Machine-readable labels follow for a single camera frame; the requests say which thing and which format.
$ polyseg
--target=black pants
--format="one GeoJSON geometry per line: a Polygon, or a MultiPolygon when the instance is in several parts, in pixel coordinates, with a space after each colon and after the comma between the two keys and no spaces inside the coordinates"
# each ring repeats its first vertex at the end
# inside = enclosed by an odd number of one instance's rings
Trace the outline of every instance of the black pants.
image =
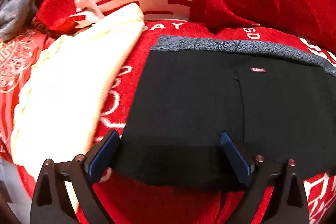
{"type": "Polygon", "coordinates": [[[220,147],[225,131],[251,156],[295,159],[308,178],[336,165],[335,102],[336,78],[320,67],[152,51],[113,167],[149,185],[236,190],[241,185],[220,147]]]}

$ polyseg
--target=cream cloth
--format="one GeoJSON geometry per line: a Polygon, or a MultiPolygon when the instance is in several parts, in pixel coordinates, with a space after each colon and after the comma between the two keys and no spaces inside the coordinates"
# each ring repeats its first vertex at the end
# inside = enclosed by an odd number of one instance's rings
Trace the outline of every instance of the cream cloth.
{"type": "MultiPolygon", "coordinates": [[[[70,161],[90,149],[113,80],[143,27],[143,13],[132,3],[74,37],[61,36],[41,52],[14,110],[15,164],[37,180],[47,158],[70,161]]],[[[78,201],[70,186],[76,210],[78,201]]]]}

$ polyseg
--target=blue gripper pad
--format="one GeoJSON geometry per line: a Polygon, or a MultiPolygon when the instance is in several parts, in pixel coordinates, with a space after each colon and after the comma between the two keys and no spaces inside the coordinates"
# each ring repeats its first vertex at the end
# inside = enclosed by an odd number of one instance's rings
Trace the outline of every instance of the blue gripper pad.
{"type": "Polygon", "coordinates": [[[229,159],[239,182],[249,185],[251,182],[250,175],[254,171],[254,168],[248,164],[242,153],[225,132],[220,136],[220,145],[229,159]]]}
{"type": "Polygon", "coordinates": [[[104,171],[109,166],[109,163],[115,154],[120,142],[119,134],[116,130],[110,131],[100,143],[92,147],[86,154],[87,160],[85,163],[85,171],[92,183],[100,181],[104,171]]]}

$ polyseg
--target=bedding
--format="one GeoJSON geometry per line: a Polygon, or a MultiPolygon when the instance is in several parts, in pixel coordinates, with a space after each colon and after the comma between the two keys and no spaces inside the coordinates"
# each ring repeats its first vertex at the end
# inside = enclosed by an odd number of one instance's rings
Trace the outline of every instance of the bedding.
{"type": "MultiPolygon", "coordinates": [[[[41,32],[50,32],[54,38],[64,33],[73,34],[76,27],[97,22],[131,2],[139,5],[145,20],[154,21],[146,22],[148,30],[143,32],[111,86],[100,114],[95,142],[99,142],[111,128],[123,133],[150,48],[157,43],[160,35],[281,43],[317,56],[319,60],[322,58],[333,67],[336,64],[333,54],[336,52],[336,25],[333,18],[336,0],[36,1],[39,11],[32,25],[41,32]]],[[[17,165],[17,169],[26,190],[32,196],[34,179],[23,166],[17,165]]],[[[316,224],[336,199],[336,179],[322,172],[306,179],[304,186],[310,223],[316,224]]],[[[117,224],[225,223],[243,195],[242,192],[152,187],[111,169],[107,170],[101,183],[94,185],[94,189],[117,224]]],[[[270,187],[254,224],[260,223],[271,192],[270,187]]],[[[80,208],[77,216],[81,223],[87,223],[80,208]]]]}
{"type": "MultiPolygon", "coordinates": [[[[292,46],[312,57],[322,58],[330,65],[333,64],[332,66],[336,64],[332,54],[329,55],[327,51],[320,49],[318,46],[308,43],[303,38],[300,39],[270,28],[227,28],[213,34],[204,26],[179,20],[147,21],[145,24],[147,30],[140,36],[139,41],[111,85],[97,124],[94,142],[99,142],[111,128],[123,134],[123,128],[127,122],[150,48],[157,44],[162,35],[203,37],[223,41],[265,41],[280,46],[292,46]]],[[[316,69],[321,69],[326,77],[334,78],[334,76],[324,72],[322,68],[316,67],[316,69]]],[[[75,119],[74,123],[79,124],[81,120],[75,119]]],[[[24,167],[17,165],[17,168],[25,188],[32,196],[35,186],[34,179],[27,174],[24,167]]],[[[336,199],[336,179],[334,176],[329,176],[326,172],[323,172],[306,179],[304,185],[310,209],[310,221],[311,223],[318,223],[336,199]]],[[[192,190],[167,186],[153,187],[137,180],[131,180],[120,172],[111,169],[103,176],[101,183],[94,185],[94,189],[107,212],[118,224],[224,223],[243,195],[241,191],[226,193],[225,191],[192,190]]],[[[271,193],[272,188],[268,188],[254,219],[254,224],[260,223],[271,193]]],[[[80,208],[77,216],[81,223],[87,223],[80,208]]]]}

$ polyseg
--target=gray glove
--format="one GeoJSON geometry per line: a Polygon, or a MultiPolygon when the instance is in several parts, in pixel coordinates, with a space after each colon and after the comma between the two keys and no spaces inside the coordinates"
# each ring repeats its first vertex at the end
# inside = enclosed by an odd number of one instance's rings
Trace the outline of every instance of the gray glove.
{"type": "Polygon", "coordinates": [[[11,40],[25,22],[31,23],[37,10],[35,0],[11,0],[0,11],[0,39],[11,40]]]}

